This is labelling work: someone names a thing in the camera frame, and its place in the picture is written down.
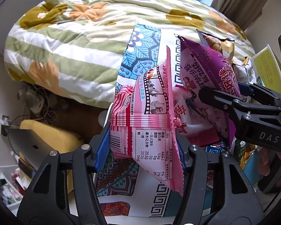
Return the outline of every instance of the bed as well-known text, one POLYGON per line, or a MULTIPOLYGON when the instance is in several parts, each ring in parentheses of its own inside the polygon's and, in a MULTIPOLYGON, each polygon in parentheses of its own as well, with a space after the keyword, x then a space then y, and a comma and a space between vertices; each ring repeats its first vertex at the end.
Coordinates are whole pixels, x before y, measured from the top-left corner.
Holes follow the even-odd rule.
MULTIPOLYGON (((16 81, 108 108, 123 76, 119 70, 123 63, 129 64, 130 71, 137 64, 143 68, 133 71, 135 77, 150 68, 126 52, 135 49, 140 57, 154 61, 148 50, 138 48, 140 38, 132 35, 137 24, 196 41, 196 29, 229 37, 235 40, 233 60, 239 65, 246 56, 255 54, 239 26, 196 0, 44 0, 10 30, 5 66, 16 81)), ((142 43, 150 48, 153 42, 142 43)))

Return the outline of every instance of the wall outlet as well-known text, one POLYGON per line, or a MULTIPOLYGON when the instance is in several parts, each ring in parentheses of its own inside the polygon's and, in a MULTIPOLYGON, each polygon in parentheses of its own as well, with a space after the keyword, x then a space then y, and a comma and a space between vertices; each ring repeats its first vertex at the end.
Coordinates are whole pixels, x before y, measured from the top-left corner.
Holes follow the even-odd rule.
POLYGON ((7 136, 7 128, 10 125, 10 119, 8 116, 1 115, 0 119, 0 134, 4 137, 7 136))

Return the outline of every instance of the nutrition facts table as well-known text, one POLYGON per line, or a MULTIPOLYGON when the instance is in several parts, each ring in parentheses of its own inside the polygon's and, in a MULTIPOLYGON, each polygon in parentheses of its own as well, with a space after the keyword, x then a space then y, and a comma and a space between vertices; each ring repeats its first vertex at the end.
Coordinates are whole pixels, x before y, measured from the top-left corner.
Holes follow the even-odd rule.
POLYGON ((135 160, 166 181, 172 178, 173 138, 170 130, 135 129, 135 160))

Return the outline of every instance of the candy wrapper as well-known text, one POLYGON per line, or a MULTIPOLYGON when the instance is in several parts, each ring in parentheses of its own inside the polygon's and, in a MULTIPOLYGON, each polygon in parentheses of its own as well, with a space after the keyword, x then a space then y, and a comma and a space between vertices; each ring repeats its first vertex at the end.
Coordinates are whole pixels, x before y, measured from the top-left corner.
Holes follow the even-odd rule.
POLYGON ((167 59, 124 86, 111 113, 114 158, 133 158, 142 168, 183 196, 183 170, 175 135, 170 49, 167 59))
POLYGON ((193 105, 194 95, 184 87, 174 87, 174 116, 181 120, 179 134, 188 137, 192 144, 205 146, 218 141, 216 128, 202 117, 193 105))
POLYGON ((221 53, 232 63, 232 58, 234 56, 234 40, 229 38, 221 39, 201 30, 197 30, 197 33, 203 45, 221 53))
MULTIPOLYGON (((233 64, 236 80, 244 84, 256 83, 255 72, 249 57, 246 57, 242 65, 233 64)), ((250 103, 250 96, 241 96, 244 102, 250 103)))
POLYGON ((234 138, 231 153, 235 160, 244 169, 245 164, 256 150, 257 146, 234 138))
MULTIPOLYGON (((180 79, 192 95, 198 96, 202 87, 218 89, 240 97, 240 92, 233 68, 221 53, 190 39, 180 37, 181 69, 180 79)), ((196 111, 216 127, 216 130, 229 143, 235 133, 235 126, 228 114, 193 99, 196 111)))

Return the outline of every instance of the blue gripper pad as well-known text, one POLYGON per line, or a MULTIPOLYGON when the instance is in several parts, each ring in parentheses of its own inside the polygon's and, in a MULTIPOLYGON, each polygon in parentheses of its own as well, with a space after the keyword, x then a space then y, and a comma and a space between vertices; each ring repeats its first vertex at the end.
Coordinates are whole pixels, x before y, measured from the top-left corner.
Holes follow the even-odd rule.
POLYGON ((94 169, 96 172, 104 166, 104 163, 107 159, 107 154, 109 152, 109 137, 110 137, 110 125, 109 121, 103 128, 101 134, 96 135, 90 141, 90 146, 92 147, 93 154, 94 154, 94 161, 95 164, 94 169))
POLYGON ((241 95, 251 96, 254 93, 254 91, 251 89, 250 85, 243 84, 243 83, 240 83, 240 82, 237 82, 237 84, 238 84, 239 92, 240 92, 241 95))

